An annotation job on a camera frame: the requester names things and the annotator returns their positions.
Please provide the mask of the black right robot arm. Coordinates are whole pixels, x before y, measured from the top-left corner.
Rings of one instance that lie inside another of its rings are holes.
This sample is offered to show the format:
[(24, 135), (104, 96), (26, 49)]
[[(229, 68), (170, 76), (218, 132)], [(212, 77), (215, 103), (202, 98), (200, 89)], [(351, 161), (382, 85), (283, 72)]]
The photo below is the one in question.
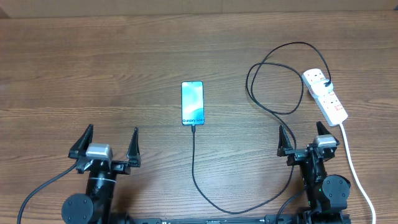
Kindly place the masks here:
[[(305, 149), (294, 149), (284, 127), (279, 127), (277, 155), (286, 157), (288, 166), (300, 167), (304, 189), (281, 206), (274, 223), (351, 223), (349, 215), (343, 214), (343, 210), (348, 207), (351, 183), (341, 175), (328, 175), (324, 166), (326, 161), (334, 158), (340, 142), (320, 121), (317, 122), (317, 131), (318, 135)], [(283, 209), (303, 193), (307, 194), (308, 207), (300, 208), (296, 214), (282, 218)]]

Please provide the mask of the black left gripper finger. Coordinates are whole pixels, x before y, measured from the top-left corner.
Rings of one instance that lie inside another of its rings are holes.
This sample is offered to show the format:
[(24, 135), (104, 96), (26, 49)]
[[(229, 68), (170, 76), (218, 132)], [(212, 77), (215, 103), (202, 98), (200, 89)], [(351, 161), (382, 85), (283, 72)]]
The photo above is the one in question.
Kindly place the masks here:
[(141, 161), (138, 137), (139, 137), (139, 128), (135, 127), (134, 133), (131, 138), (131, 142), (130, 142), (128, 150), (127, 150), (127, 158), (129, 160), (129, 162), (140, 162)]
[(91, 144), (93, 139), (93, 124), (89, 124), (82, 136), (77, 142), (70, 148), (69, 156), (85, 156), (88, 146)]

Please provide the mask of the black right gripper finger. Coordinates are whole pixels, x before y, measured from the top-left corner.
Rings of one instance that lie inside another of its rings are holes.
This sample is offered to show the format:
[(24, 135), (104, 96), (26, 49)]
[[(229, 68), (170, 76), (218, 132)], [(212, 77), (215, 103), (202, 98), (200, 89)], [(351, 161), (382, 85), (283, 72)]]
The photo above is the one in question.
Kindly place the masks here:
[(283, 125), (279, 126), (279, 144), (277, 148), (277, 155), (278, 156), (286, 156), (291, 153), (293, 147), (290, 143), (287, 133)]
[(323, 135), (331, 135), (331, 133), (329, 132), (329, 130), (327, 130), (327, 128), (323, 125), (323, 123), (321, 121), (318, 121), (316, 123), (317, 126), (317, 131), (318, 131), (318, 135), (319, 136), (323, 136)]

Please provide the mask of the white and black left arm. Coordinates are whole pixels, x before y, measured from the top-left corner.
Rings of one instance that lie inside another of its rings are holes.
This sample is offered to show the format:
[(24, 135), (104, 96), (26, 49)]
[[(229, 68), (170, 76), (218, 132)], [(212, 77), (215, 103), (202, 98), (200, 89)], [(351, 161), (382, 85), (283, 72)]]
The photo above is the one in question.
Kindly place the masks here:
[(74, 159), (75, 163), (38, 186), (25, 198), (17, 215), (18, 224), (22, 221), (26, 205), (36, 193), (74, 169), (79, 174), (88, 172), (89, 177), (85, 193), (73, 194), (64, 201), (62, 219), (65, 223), (129, 223), (127, 215), (111, 213), (111, 204), (117, 176), (129, 175), (132, 167), (141, 166), (139, 128), (134, 128), (126, 161), (115, 161), (110, 145), (93, 143), (93, 133), (94, 125), (89, 124), (69, 150), (68, 157)]

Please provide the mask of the Samsung Galaxy smartphone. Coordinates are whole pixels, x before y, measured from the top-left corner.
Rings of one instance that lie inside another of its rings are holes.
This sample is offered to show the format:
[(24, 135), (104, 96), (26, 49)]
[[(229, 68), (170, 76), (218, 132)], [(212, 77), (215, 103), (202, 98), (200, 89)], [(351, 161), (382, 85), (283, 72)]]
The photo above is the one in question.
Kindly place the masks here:
[(202, 81), (188, 81), (181, 84), (182, 124), (184, 126), (204, 125), (205, 107)]

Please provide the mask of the white power strip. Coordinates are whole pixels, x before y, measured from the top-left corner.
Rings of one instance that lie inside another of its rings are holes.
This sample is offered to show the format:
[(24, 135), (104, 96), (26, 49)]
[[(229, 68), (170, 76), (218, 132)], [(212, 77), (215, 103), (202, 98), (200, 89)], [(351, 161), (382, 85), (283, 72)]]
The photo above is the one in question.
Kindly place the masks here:
[[(320, 80), (328, 80), (322, 71), (318, 68), (307, 70), (303, 73), (302, 79), (304, 84), (309, 90), (310, 86)], [(325, 117), (329, 126), (337, 126), (343, 123), (348, 118), (348, 114), (345, 111), (343, 105), (339, 101), (334, 91), (329, 92), (328, 95), (321, 96), (319, 98), (313, 98), (315, 103), (318, 105), (320, 111)]]

